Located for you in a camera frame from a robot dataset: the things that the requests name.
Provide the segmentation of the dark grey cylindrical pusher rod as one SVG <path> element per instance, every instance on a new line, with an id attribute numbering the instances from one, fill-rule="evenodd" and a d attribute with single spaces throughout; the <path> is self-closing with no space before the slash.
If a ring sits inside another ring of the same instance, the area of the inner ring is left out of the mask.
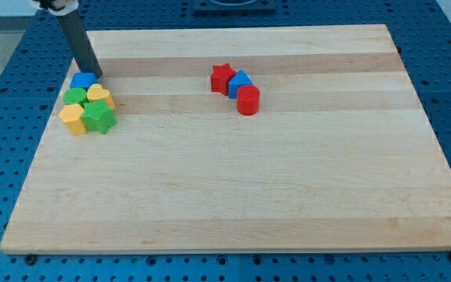
<path id="1" fill-rule="evenodd" d="M 96 78 L 103 75 L 84 24 L 77 10 L 56 19 L 70 47 L 78 68 L 83 73 L 93 73 Z"/>

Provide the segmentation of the white rod holder end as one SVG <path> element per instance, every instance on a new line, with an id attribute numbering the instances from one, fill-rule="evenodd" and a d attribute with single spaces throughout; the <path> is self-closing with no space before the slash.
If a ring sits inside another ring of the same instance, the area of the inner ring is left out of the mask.
<path id="1" fill-rule="evenodd" d="M 38 10 L 46 10 L 54 16 L 66 16 L 79 7 L 78 0 L 28 0 Z"/>

